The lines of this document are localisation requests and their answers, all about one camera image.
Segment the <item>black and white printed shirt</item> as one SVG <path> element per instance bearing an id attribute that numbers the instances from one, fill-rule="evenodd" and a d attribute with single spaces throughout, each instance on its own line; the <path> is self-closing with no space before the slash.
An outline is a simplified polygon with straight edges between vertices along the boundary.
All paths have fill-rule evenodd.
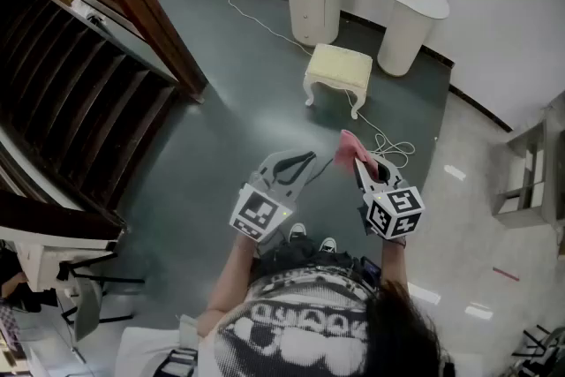
<path id="1" fill-rule="evenodd" d="M 200 341 L 204 377 L 361 377 L 372 293 L 327 282 L 248 290 Z"/>

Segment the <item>black metal chair frame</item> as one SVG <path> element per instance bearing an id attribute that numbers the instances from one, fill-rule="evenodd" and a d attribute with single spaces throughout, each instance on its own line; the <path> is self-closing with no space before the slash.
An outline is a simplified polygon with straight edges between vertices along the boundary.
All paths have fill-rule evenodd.
<path id="1" fill-rule="evenodd" d="M 535 329 L 523 331 L 522 342 L 511 354 L 516 358 L 513 377 L 565 377 L 565 326 Z"/>

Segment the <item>white side table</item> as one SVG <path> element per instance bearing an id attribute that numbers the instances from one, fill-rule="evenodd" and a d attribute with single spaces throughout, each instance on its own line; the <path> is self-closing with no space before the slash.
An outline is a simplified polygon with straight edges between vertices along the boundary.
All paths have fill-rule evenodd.
<path id="1" fill-rule="evenodd" d="M 14 244 L 19 264 L 33 292 L 56 288 L 60 262 L 109 255 L 113 240 L 65 238 L 0 227 L 0 239 Z"/>

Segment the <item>person's left forearm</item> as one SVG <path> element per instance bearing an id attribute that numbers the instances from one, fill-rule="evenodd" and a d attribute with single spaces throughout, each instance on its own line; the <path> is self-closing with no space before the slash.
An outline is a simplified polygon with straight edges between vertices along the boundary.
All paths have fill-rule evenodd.
<path id="1" fill-rule="evenodd" d="M 198 318 L 199 336 L 206 337 L 228 312 L 245 300 L 255 252 L 256 242 L 237 234 L 207 308 Z"/>

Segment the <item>dark wooden staircase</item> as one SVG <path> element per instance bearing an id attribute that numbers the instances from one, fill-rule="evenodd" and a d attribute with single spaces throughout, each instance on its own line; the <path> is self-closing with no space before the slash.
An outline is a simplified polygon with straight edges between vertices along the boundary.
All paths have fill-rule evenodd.
<path id="1" fill-rule="evenodd" d="M 183 100 L 115 0 L 0 0 L 0 227 L 118 241 L 122 195 Z"/>

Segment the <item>pink cloth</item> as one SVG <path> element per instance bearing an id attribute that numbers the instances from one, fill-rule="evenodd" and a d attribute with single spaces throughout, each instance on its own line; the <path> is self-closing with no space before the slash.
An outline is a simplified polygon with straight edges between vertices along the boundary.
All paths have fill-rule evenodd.
<path id="1" fill-rule="evenodd" d="M 349 173 L 354 173 L 355 160 L 360 160 L 371 174 L 371 169 L 378 164 L 366 150 L 358 137 L 352 132 L 341 130 L 339 144 L 335 152 L 334 162 L 345 168 Z"/>

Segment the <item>grey open shelf cabinet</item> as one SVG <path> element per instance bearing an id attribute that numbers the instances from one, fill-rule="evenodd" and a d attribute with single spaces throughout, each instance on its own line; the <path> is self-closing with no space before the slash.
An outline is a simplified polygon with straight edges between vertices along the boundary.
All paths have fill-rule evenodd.
<path id="1" fill-rule="evenodd" d="M 565 227 L 565 91 L 531 128 L 494 148 L 492 213 L 507 228 Z"/>

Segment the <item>black waist-mounted device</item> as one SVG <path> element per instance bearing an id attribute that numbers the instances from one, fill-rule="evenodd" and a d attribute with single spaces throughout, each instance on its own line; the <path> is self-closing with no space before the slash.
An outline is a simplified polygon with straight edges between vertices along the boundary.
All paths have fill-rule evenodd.
<path id="1" fill-rule="evenodd" d="M 362 266 L 362 277 L 366 285 L 372 290 L 377 290 L 380 287 L 381 269 L 373 261 L 363 256 L 360 260 Z"/>

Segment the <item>brown wooden stair post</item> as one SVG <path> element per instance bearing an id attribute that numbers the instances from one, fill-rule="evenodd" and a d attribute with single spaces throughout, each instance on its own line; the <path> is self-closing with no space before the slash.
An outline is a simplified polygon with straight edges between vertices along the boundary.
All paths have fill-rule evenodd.
<path id="1" fill-rule="evenodd" d="M 207 78 L 159 0 L 115 1 L 179 84 L 202 103 Z"/>

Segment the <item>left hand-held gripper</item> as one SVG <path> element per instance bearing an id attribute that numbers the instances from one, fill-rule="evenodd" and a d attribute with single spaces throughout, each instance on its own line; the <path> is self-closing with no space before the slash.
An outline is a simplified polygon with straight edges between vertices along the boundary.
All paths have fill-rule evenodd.
<path id="1" fill-rule="evenodd" d="M 268 238 L 296 211 L 315 164 L 313 151 L 269 155 L 239 190 L 229 225 L 257 243 Z"/>

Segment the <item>cream upholstered stool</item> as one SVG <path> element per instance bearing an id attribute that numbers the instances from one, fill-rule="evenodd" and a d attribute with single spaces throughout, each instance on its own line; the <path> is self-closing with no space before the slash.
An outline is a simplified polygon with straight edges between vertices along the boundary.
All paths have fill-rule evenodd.
<path id="1" fill-rule="evenodd" d="M 372 66 L 373 59 L 368 55 L 329 44 L 317 44 L 303 81 L 307 95 L 305 105 L 313 105 L 313 85 L 321 83 L 346 93 L 350 115 L 357 120 L 358 111 L 365 104 Z"/>

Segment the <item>person's black trousers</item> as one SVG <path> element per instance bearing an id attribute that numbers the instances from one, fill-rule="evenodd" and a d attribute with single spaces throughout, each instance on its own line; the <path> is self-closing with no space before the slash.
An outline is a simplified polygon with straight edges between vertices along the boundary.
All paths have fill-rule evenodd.
<path id="1" fill-rule="evenodd" d="M 310 266 L 352 268 L 362 275 L 360 260 L 349 253 L 320 252 L 319 247 L 310 238 L 293 242 L 282 241 L 259 258 L 253 259 L 251 282 L 275 272 Z"/>

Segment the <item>white bag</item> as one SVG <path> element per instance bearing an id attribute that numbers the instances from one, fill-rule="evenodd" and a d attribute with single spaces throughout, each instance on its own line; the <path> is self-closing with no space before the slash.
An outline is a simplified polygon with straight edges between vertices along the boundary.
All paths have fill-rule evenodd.
<path id="1" fill-rule="evenodd" d="M 184 314 L 176 329 L 128 327 L 114 377 L 204 377 L 199 346 L 197 321 Z"/>

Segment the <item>person's right forearm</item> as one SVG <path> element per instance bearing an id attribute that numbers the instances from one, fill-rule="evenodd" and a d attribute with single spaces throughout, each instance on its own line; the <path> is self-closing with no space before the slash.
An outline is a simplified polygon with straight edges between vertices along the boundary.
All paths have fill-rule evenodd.
<path id="1" fill-rule="evenodd" d="M 408 291 L 405 264 L 406 237 L 384 240 L 381 252 L 381 280 L 388 286 L 395 285 Z"/>

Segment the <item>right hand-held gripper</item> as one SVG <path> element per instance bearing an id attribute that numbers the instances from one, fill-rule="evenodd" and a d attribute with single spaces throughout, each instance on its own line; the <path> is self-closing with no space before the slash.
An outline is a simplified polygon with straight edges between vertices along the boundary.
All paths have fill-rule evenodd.
<path id="1" fill-rule="evenodd" d="M 424 202 L 415 186 L 409 186 L 398 168 L 375 156 L 377 166 L 371 169 L 355 160 L 355 176 L 362 192 L 363 205 L 358 209 L 365 233 L 385 240 L 405 237 L 414 232 L 424 213 Z"/>

